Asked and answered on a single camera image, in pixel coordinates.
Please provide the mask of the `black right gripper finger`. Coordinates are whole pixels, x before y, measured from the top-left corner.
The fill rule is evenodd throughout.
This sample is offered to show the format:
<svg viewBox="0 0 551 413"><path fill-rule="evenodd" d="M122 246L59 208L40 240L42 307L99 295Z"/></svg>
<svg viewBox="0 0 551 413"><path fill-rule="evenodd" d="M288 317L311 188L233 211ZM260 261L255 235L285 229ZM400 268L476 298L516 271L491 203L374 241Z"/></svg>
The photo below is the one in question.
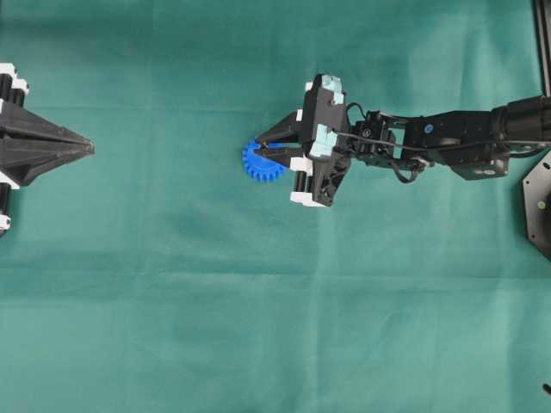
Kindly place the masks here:
<svg viewBox="0 0 551 413"><path fill-rule="evenodd" d="M304 158L304 151L295 147L261 147L257 155L288 169L307 169L308 161Z"/></svg>
<svg viewBox="0 0 551 413"><path fill-rule="evenodd" d="M259 134L256 142L259 144L298 143L301 127L301 111L297 110L271 127L268 131Z"/></svg>

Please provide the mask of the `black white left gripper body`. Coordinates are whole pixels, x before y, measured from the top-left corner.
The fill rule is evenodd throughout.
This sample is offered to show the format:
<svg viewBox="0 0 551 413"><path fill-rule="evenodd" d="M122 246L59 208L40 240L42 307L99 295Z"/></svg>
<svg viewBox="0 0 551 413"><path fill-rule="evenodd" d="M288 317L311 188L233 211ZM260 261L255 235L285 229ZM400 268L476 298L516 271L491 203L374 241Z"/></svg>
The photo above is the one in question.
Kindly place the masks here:
<svg viewBox="0 0 551 413"><path fill-rule="evenodd" d="M17 69L11 63L1 63L1 106L5 102L11 102L20 107L23 106L29 93L28 82L17 75ZM11 192L20 186L1 172L1 236L10 229L11 217L9 214L9 201Z"/></svg>

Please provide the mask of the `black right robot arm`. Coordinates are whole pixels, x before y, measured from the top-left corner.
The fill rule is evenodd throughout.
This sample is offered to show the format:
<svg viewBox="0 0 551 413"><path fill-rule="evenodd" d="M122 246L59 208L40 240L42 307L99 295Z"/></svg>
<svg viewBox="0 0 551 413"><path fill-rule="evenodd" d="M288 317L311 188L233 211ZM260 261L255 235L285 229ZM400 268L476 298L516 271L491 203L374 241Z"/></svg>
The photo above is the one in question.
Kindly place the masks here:
<svg viewBox="0 0 551 413"><path fill-rule="evenodd" d="M301 108L256 139L255 153L295 173L291 201L330 207L352 161L391 170L404 184L436 164L465 180L506 176L512 158L550 146L550 99L536 96L490 111L403 117L368 111L350 121L342 81L318 74Z"/></svg>

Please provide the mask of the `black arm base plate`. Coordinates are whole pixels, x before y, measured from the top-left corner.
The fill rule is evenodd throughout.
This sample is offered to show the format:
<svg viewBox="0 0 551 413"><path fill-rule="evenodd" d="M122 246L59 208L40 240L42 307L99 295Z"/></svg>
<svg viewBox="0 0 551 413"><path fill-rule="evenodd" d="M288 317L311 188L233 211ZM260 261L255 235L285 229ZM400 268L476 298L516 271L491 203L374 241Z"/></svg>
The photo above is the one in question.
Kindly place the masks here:
<svg viewBox="0 0 551 413"><path fill-rule="evenodd" d="M550 260L550 152L523 179L528 240Z"/></svg>

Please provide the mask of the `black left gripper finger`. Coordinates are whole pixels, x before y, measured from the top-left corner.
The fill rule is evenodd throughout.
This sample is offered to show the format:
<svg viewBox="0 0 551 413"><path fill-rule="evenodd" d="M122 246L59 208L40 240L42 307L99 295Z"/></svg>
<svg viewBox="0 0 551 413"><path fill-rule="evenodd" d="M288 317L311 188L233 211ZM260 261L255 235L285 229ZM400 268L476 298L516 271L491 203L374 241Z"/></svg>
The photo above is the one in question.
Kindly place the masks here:
<svg viewBox="0 0 551 413"><path fill-rule="evenodd" d="M46 142L33 139L1 141L1 172L19 186L38 176L95 153L91 143Z"/></svg>
<svg viewBox="0 0 551 413"><path fill-rule="evenodd" d="M1 132L16 137L92 146L92 142L83 136L11 102L1 106Z"/></svg>

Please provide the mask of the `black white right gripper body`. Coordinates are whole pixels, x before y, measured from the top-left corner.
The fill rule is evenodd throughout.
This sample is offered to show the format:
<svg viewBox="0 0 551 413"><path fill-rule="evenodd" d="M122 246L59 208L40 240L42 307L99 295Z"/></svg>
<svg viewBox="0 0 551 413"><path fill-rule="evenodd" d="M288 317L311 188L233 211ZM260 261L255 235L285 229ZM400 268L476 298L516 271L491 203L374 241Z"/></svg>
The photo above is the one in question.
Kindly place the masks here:
<svg viewBox="0 0 551 413"><path fill-rule="evenodd" d="M304 207L330 207L348 172L345 134L350 130L339 77L318 74L305 87L297 121L302 154L290 158L295 173L290 200Z"/></svg>

